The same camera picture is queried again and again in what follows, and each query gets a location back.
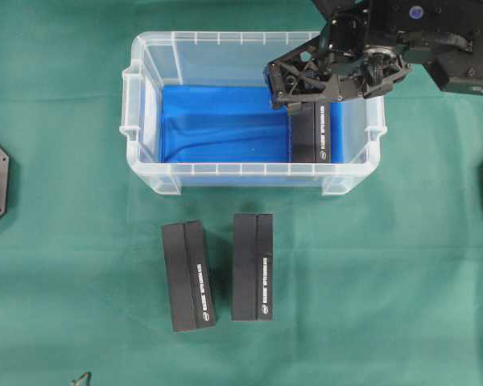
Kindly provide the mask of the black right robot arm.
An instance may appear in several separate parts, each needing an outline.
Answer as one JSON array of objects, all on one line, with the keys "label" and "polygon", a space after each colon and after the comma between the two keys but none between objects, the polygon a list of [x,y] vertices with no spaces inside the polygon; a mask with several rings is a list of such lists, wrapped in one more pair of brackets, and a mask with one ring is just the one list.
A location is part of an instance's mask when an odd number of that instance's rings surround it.
[{"label": "black right robot arm", "polygon": [[440,91],[483,96],[483,1],[316,1],[319,35],[264,70],[274,109],[381,97],[414,65]]}]

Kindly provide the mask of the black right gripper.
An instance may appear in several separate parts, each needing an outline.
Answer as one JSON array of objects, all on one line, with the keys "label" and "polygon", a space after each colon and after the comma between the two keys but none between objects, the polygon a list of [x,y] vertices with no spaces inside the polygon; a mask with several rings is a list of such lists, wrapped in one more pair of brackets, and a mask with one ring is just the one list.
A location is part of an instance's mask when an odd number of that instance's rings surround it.
[{"label": "black right gripper", "polygon": [[268,63],[264,78],[274,109],[292,117],[313,102],[370,99],[390,92],[412,66],[396,42],[380,42],[373,7],[321,7],[320,34]]}]

